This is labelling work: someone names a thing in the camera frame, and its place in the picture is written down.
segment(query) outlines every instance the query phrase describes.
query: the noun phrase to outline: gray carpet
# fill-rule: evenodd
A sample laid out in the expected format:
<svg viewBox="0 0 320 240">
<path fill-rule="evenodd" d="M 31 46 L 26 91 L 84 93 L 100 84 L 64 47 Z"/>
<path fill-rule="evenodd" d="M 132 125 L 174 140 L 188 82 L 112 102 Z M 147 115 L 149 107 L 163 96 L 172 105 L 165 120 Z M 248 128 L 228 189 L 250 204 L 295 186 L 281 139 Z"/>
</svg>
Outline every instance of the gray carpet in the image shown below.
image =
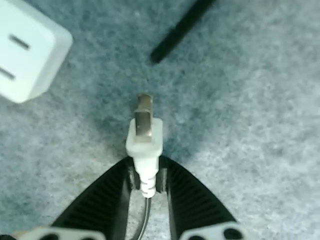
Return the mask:
<svg viewBox="0 0 320 240">
<path fill-rule="evenodd" d="M 319 0 L 219 0 L 156 66 L 149 53 L 193 0 L 28 2 L 74 45 L 47 93 L 0 98 L 1 233 L 49 225 L 124 157 L 148 92 L 164 154 L 254 239 L 320 239 Z M 144 239 L 170 238 L 166 206 L 157 195 Z"/>
</svg>

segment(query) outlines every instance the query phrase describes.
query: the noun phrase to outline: black stick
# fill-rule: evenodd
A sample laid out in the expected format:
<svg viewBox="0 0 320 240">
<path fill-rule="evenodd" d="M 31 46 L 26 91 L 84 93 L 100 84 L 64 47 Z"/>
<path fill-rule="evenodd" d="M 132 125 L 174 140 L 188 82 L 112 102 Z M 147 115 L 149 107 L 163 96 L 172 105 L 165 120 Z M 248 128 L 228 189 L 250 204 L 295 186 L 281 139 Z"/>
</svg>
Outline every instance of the black stick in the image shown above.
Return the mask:
<svg viewBox="0 0 320 240">
<path fill-rule="evenodd" d="M 192 29 L 216 0 L 197 0 L 184 17 L 178 22 L 164 40 L 152 51 L 150 57 L 154 63 L 160 63 Z"/>
</svg>

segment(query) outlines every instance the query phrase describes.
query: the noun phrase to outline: electrical outlet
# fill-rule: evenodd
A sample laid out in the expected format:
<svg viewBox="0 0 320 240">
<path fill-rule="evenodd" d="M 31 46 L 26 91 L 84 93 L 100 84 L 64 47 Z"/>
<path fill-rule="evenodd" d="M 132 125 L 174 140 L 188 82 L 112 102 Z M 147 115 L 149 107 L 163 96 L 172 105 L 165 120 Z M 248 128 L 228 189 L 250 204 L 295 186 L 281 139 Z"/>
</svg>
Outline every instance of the electrical outlet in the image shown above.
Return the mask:
<svg viewBox="0 0 320 240">
<path fill-rule="evenodd" d="M 0 0 L 0 95 L 23 103 L 46 92 L 72 35 L 22 0 Z"/>
</svg>

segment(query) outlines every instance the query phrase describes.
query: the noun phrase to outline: plug strain relief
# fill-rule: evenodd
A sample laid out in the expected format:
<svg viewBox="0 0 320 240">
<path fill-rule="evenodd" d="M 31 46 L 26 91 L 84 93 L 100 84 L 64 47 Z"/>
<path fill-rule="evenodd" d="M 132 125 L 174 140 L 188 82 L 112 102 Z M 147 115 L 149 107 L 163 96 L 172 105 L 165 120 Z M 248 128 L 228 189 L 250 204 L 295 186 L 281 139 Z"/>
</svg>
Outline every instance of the plug strain relief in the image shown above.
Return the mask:
<svg viewBox="0 0 320 240">
<path fill-rule="evenodd" d="M 156 194 L 156 175 L 151 178 L 140 176 L 140 190 L 145 198 L 152 198 Z"/>
</svg>

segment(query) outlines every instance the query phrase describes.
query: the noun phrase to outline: metal prong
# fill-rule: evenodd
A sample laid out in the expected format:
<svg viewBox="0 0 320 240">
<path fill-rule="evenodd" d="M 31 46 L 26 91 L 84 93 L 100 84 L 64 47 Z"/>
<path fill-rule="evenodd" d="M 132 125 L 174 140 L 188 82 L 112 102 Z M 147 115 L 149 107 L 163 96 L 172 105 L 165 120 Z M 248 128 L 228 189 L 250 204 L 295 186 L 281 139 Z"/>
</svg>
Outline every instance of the metal prong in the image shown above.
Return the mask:
<svg viewBox="0 0 320 240">
<path fill-rule="evenodd" d="M 138 96 L 138 107 L 134 111 L 135 133 L 142 141 L 148 141 L 152 137 L 152 105 L 152 96 L 145 93 Z"/>
</svg>

